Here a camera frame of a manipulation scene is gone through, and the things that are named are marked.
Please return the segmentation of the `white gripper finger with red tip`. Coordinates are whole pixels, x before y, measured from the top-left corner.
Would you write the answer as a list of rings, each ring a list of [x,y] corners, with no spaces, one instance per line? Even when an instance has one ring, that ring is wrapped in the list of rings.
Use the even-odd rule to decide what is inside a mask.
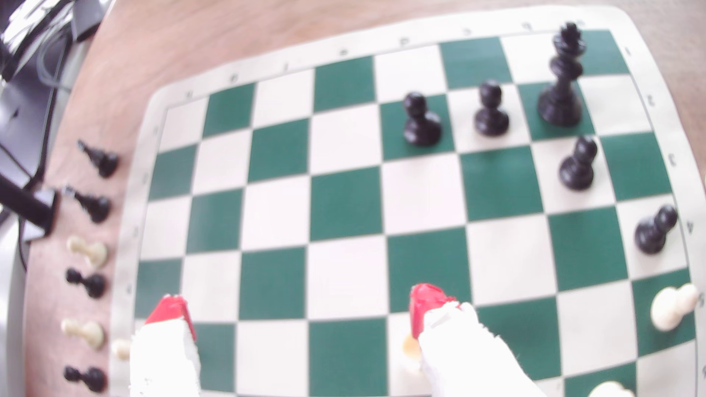
[[[167,294],[131,340],[130,396],[201,396],[200,370],[188,303]]]
[[[410,324],[432,396],[544,396],[470,302],[436,285],[416,284],[410,291]]]

